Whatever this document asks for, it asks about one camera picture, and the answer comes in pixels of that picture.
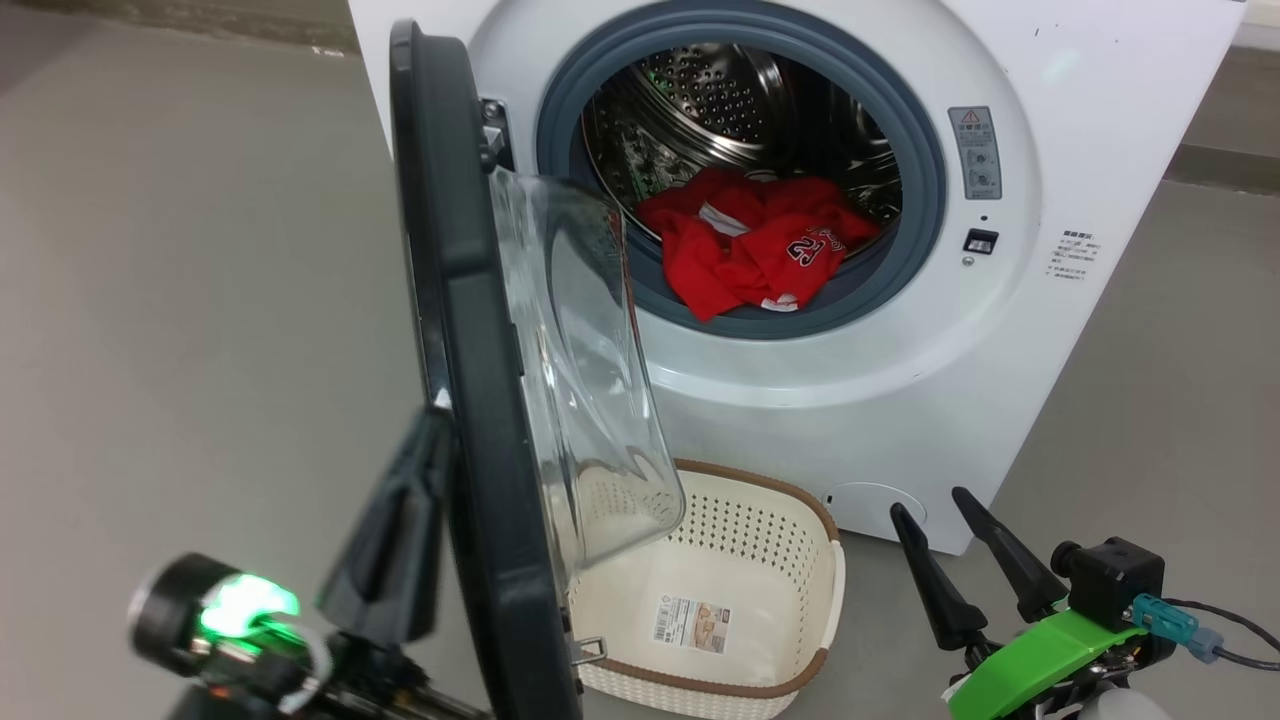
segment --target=white washing machine panel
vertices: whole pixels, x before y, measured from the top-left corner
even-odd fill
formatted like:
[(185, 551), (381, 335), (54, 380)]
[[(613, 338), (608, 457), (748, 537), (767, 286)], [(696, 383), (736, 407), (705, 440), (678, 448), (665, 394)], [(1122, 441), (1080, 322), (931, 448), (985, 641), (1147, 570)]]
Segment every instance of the white washing machine panel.
[[(525, 173), (539, 169), (536, 122), (564, 59), (596, 28), (641, 5), (351, 0), (388, 138), (388, 36), (396, 20), (415, 18), (426, 33), (467, 44), (480, 95), (506, 102), (516, 167)], [(870, 47), (923, 105), (945, 160), (942, 229), (892, 300), (819, 334), (737, 340), (641, 313), (666, 436), (677, 456), (831, 497), (833, 516), (849, 530), (893, 538), (888, 506), (905, 495), (923, 506), (918, 519), (931, 546), (959, 553), (972, 534), (951, 503), (951, 487), (968, 487), (984, 503), (995, 497), (1244, 5), (786, 5)], [(1000, 200), (965, 199), (948, 109), (972, 106), (991, 109)], [(904, 213), (910, 204), (905, 199)], [(1000, 233), (992, 255), (964, 252), (970, 228)]]

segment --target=green plastic bracket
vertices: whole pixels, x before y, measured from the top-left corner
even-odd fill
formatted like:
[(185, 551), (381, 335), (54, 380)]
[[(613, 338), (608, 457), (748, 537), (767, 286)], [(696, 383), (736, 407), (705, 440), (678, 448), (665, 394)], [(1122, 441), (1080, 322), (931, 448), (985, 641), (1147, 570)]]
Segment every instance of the green plastic bracket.
[(988, 657), (947, 707), (954, 720), (995, 720), (1088, 665), (1108, 647), (1147, 634), (1137, 626), (1112, 633), (1074, 610), (1036, 623)]

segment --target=basket handle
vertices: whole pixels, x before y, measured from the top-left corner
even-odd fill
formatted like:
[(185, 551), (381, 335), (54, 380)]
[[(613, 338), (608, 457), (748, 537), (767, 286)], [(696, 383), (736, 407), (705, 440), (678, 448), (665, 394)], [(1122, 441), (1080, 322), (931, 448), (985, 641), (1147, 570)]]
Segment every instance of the basket handle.
[(836, 556), (836, 577), (831, 583), (831, 614), (827, 615), (827, 629), (822, 632), (823, 650), (831, 650), (831, 642), (836, 639), (840, 609), (845, 605), (845, 550), (840, 547), (838, 539), (831, 541), (831, 550)]

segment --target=washing machine opening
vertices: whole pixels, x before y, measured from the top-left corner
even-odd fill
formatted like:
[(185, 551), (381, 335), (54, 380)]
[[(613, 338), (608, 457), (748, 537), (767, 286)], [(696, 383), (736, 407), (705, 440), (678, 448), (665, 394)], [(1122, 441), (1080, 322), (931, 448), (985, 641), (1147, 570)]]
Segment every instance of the washing machine opening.
[[(623, 208), (640, 309), (699, 332), (786, 340), (847, 325), (923, 266), (946, 197), (933, 127), (910, 86), (847, 32), (773, 3), (686, 0), (620, 15), (580, 42), (543, 99), (536, 158), (539, 172)], [(699, 322), (636, 208), (704, 168), (826, 178), (878, 232), (805, 307), (744, 305)]]
[(654, 53), (611, 77), (582, 111), (582, 142), (599, 184), (652, 242), (636, 206), (718, 167), (767, 182), (817, 176), (881, 232), (902, 211), (902, 177), (865, 105), (806, 65), (736, 44)]

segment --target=transparent glass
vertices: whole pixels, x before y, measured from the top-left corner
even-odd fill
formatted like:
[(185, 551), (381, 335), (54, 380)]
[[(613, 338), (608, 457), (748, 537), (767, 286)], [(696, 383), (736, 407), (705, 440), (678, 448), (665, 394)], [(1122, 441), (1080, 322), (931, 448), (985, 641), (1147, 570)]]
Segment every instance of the transparent glass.
[(685, 493), (653, 407), (617, 204), (502, 168), (489, 187), (548, 539), (567, 583), (673, 530)]

